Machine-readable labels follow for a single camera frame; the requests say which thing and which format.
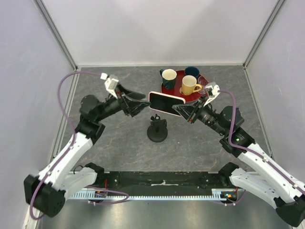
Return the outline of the phone with pink case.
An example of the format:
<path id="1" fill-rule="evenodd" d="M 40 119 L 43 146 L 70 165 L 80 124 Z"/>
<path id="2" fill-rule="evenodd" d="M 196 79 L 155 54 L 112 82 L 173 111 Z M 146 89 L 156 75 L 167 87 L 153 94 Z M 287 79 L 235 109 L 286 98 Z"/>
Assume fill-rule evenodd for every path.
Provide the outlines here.
<path id="1" fill-rule="evenodd" d="M 173 109 L 173 105 L 183 105 L 186 103 L 184 98 L 154 91 L 149 92 L 148 99 L 150 109 L 174 116 L 181 115 Z"/>

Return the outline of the black phone stand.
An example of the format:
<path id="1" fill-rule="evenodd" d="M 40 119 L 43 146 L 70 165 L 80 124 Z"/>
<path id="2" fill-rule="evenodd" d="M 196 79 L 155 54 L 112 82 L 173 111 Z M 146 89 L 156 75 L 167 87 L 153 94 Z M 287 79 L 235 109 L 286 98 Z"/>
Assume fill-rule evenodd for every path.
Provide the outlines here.
<path id="1" fill-rule="evenodd" d="M 164 141 L 168 136 L 166 119 L 161 119 L 158 114 L 151 116 L 150 126 L 147 129 L 147 136 L 155 143 Z"/>

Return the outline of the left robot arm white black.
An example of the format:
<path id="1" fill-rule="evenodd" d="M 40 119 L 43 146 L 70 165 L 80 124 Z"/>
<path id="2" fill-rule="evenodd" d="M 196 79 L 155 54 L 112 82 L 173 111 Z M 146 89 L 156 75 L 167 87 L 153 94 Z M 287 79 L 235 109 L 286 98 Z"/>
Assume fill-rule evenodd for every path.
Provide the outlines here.
<path id="1" fill-rule="evenodd" d="M 24 179 L 25 200 L 30 209 L 35 208 L 52 218 L 76 192 L 90 185 L 101 187 L 104 184 L 103 168 L 93 163 L 86 165 L 78 175 L 68 176 L 68 173 L 101 137 L 105 129 L 101 120 L 119 111 L 134 117 L 150 106 L 144 94 L 127 90 L 120 84 L 114 92 L 104 102 L 94 95 L 83 97 L 80 121 L 67 145 L 37 175 L 28 175 Z"/>

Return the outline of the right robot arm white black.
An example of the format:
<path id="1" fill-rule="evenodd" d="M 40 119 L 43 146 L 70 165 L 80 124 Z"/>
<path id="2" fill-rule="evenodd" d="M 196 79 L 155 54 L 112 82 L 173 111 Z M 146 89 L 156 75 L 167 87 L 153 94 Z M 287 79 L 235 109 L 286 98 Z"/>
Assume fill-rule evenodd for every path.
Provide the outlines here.
<path id="1" fill-rule="evenodd" d="M 256 178 L 233 163 L 221 170 L 218 182 L 222 187 L 235 185 L 246 189 L 272 206 L 277 215 L 292 227 L 305 219 L 305 184 L 278 165 L 240 126 L 244 122 L 236 106 L 226 106 L 219 114 L 210 104 L 173 105 L 187 122 L 199 120 L 217 132 L 224 150 L 253 168 Z"/>

